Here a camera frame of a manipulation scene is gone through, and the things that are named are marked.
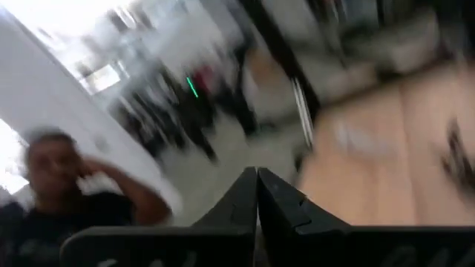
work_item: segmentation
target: beige floor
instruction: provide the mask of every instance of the beige floor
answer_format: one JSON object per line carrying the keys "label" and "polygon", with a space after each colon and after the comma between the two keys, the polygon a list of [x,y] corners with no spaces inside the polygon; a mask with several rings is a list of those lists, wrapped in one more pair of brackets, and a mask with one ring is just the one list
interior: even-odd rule
{"label": "beige floor", "polygon": [[[441,67],[326,110],[315,133],[317,153],[307,159],[299,188],[354,225],[474,225],[475,200],[445,177],[438,155],[454,117],[475,153],[471,73]],[[335,139],[337,122],[389,143],[392,152],[345,152]]]}

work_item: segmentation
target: green light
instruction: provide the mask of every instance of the green light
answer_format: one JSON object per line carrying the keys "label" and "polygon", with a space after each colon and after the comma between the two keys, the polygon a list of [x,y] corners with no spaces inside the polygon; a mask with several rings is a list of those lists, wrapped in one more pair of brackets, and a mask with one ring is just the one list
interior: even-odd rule
{"label": "green light", "polygon": [[196,96],[196,98],[198,98],[198,93],[194,89],[193,83],[191,82],[190,78],[186,77],[186,81],[188,81],[188,84],[190,85],[190,88],[193,90],[194,96]]}

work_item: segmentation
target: black shirt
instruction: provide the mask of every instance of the black shirt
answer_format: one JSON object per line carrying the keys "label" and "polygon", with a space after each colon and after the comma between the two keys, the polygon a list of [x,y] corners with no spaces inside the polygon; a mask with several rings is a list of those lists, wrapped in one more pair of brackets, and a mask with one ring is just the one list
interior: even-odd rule
{"label": "black shirt", "polygon": [[75,214],[51,215],[32,210],[6,240],[5,265],[59,266],[59,249],[71,235],[91,226],[132,223],[132,204],[126,197],[100,193],[86,198],[84,211]]}

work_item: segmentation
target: dark clothing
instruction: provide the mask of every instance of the dark clothing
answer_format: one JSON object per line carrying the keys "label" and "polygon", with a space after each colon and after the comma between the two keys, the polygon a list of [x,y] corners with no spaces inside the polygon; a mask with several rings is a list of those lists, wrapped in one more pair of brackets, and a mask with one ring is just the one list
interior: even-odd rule
{"label": "dark clothing", "polygon": [[43,214],[33,209],[7,238],[3,266],[59,266],[59,249],[73,234],[91,226],[131,223],[132,203],[114,193],[87,196],[84,210],[73,214]]}

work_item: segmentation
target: wooden floor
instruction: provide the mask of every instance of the wooden floor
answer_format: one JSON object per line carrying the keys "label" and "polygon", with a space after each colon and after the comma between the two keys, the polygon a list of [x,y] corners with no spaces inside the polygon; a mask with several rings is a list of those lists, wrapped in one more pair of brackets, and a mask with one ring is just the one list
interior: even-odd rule
{"label": "wooden floor", "polygon": [[[353,225],[475,225],[475,197],[444,175],[439,153],[456,117],[475,155],[474,74],[441,67],[324,111],[299,188]],[[345,152],[335,139],[338,122],[388,142],[393,152]]]}

